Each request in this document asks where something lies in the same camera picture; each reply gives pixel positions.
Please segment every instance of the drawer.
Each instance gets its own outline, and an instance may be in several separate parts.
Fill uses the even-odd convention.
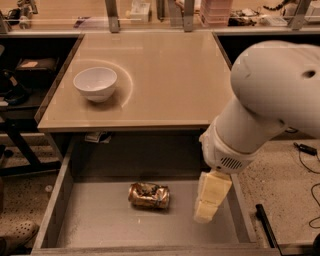
[[[214,220],[193,220],[202,153],[198,132],[114,134],[97,144],[74,136],[62,163],[33,254],[255,246],[237,176]],[[130,184],[167,185],[167,210],[128,202]]]

